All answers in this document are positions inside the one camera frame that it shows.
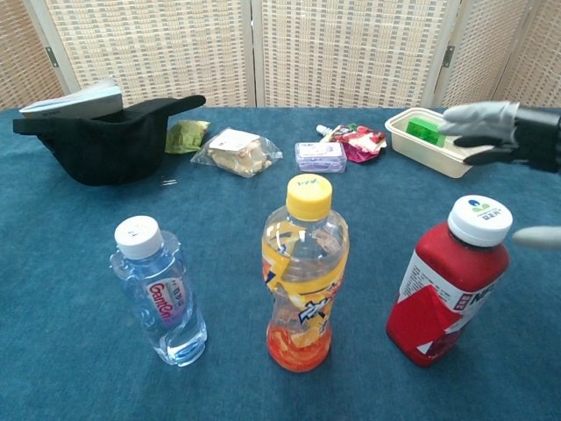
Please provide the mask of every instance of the table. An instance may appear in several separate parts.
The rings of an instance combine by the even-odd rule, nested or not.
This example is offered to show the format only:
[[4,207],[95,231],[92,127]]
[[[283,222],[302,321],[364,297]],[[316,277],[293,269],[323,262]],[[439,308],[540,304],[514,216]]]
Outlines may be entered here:
[[[260,234],[297,173],[294,143],[316,125],[378,130],[401,110],[212,109],[169,119],[268,137],[285,154],[244,179],[167,156],[158,173],[119,187],[72,180],[34,137],[0,113],[0,364],[2,420],[560,419],[559,253],[506,245],[511,266],[457,348],[430,368],[407,360],[385,323],[419,237],[454,201],[481,194],[514,214],[513,231],[561,224],[558,175],[503,164],[451,179],[392,151],[328,175],[352,250],[332,312],[330,355],[307,374],[268,356],[272,298],[261,279]],[[162,180],[175,179],[164,186]],[[147,345],[109,270],[113,231],[155,217],[186,246],[209,329],[185,368]]]

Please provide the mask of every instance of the woven screen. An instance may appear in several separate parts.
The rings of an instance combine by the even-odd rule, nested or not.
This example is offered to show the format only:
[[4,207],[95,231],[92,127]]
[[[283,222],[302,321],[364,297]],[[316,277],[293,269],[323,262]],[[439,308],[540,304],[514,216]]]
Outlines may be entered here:
[[419,104],[446,3],[263,0],[255,36],[262,37],[256,77],[264,79],[264,105]]
[[112,76],[126,105],[193,94],[250,104],[240,0],[46,4],[82,87]]
[[493,98],[529,0],[475,0],[444,93],[443,105]]
[[23,2],[0,0],[0,109],[63,95]]
[[544,0],[496,99],[561,107],[561,4]]

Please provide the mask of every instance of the orange liquid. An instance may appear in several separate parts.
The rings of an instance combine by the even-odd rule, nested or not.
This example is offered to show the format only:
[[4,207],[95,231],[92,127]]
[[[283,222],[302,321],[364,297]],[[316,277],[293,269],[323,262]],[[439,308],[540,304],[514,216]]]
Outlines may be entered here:
[[298,347],[284,328],[266,328],[266,347],[275,361],[286,370],[301,373],[319,366],[330,350],[331,326],[311,345]]

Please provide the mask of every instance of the green block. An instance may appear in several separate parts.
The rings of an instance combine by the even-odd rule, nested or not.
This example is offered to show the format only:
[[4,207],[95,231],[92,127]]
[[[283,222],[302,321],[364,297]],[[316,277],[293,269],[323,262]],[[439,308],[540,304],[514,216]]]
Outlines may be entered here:
[[411,118],[407,124],[406,132],[433,145],[444,147],[446,136],[438,132],[438,125],[423,118]]

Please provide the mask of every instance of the white food container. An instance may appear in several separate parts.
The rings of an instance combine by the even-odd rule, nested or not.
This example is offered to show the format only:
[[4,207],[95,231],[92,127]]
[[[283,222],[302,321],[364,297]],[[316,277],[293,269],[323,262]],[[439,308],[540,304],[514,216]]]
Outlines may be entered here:
[[466,157],[492,148],[491,146],[470,148],[454,146],[453,141],[458,136],[446,136],[444,147],[432,145],[406,132],[409,120],[414,117],[423,118],[437,125],[444,122],[442,114],[425,108],[409,108],[386,122],[386,129],[391,133],[392,148],[449,177],[460,178],[472,167],[464,164]]

